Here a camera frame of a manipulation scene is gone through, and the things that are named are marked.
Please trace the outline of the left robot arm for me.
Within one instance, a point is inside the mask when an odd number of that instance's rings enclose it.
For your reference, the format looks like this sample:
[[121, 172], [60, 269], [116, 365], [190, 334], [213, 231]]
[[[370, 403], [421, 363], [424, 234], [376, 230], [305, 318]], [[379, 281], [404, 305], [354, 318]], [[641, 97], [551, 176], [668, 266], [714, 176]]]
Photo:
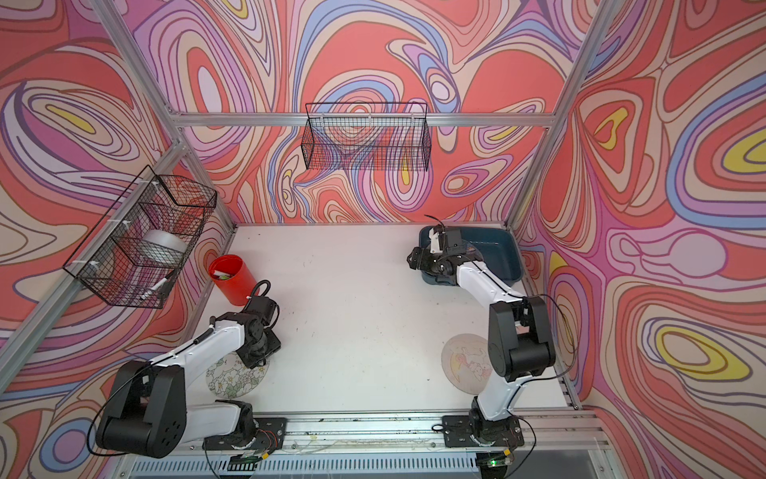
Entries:
[[125, 363], [91, 426], [92, 447], [163, 458], [198, 440], [232, 449], [251, 446], [257, 438], [251, 405], [233, 399], [190, 405], [188, 390], [230, 353], [247, 368], [264, 365], [281, 347], [273, 331], [279, 314], [273, 299], [254, 295], [241, 311], [213, 317], [201, 335], [178, 348]]

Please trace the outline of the pink cartoon girl coaster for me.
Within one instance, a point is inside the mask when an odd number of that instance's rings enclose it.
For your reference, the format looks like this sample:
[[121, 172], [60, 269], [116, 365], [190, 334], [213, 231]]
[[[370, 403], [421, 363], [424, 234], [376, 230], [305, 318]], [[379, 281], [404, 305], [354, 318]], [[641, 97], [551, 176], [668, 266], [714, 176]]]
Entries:
[[463, 333], [443, 346], [441, 364], [447, 380], [470, 395], [480, 394], [494, 373], [485, 337]]

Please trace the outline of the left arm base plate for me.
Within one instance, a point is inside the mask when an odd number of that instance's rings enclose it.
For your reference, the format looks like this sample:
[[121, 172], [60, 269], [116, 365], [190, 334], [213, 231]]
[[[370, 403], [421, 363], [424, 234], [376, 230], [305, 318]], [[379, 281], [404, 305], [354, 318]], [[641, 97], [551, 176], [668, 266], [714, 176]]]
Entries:
[[237, 425], [228, 435], [215, 435], [203, 440], [208, 451], [255, 451], [273, 453], [285, 441], [285, 417], [255, 417], [252, 425]]

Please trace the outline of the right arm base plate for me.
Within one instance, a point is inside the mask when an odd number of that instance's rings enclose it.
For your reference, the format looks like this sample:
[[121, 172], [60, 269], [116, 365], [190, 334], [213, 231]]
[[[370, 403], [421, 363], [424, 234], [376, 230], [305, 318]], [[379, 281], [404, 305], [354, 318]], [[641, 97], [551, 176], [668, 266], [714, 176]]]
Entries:
[[503, 447], [515, 450], [525, 445], [518, 416], [490, 421], [474, 413], [445, 415], [432, 429], [440, 432], [448, 448]]

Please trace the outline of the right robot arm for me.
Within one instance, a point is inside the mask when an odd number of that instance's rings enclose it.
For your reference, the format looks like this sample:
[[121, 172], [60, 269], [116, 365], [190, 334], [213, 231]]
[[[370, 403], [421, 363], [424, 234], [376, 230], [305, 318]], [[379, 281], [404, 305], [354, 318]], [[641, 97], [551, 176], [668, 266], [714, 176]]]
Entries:
[[437, 285], [460, 287], [486, 309], [487, 353], [494, 373], [472, 409], [484, 421], [510, 418], [527, 384], [541, 379], [557, 361], [546, 301], [524, 295], [498, 277], [457, 227], [424, 228], [407, 263]]

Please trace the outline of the white green flowers coaster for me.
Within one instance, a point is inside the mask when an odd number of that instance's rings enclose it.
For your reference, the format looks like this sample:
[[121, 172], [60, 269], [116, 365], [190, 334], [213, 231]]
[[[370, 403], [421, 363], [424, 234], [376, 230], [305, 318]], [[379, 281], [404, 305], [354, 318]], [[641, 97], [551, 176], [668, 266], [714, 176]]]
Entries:
[[237, 399], [253, 392], [265, 380], [267, 371], [267, 363], [248, 368], [233, 352], [207, 369], [205, 383], [216, 397]]

